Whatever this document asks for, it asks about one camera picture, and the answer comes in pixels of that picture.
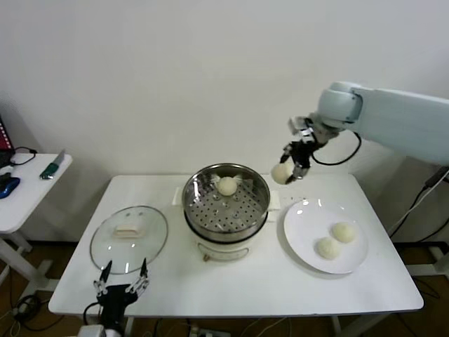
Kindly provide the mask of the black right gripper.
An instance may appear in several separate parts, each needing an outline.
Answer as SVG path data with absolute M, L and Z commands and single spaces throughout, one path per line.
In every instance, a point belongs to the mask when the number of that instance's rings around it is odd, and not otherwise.
M 283 154 L 279 160 L 285 163 L 289 157 L 292 158 L 295 165 L 288 168 L 286 184 L 291 184 L 297 180 L 302 180 L 310 168 L 310 158 L 315 151 L 315 143 L 305 143 L 304 141 L 293 141 L 283 148 Z

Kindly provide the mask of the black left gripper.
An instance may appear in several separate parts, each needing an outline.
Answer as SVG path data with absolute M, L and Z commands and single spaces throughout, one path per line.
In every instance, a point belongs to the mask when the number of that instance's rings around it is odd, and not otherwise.
M 139 277 L 130 285 L 114 285 L 106 287 L 112 268 L 112 260 L 102 268 L 99 280 L 93 282 L 97 300 L 102 306 L 100 323 L 106 329 L 123 330 L 126 308 L 138 300 L 137 294 L 143 294 L 149 285 L 147 259 L 144 258 Z

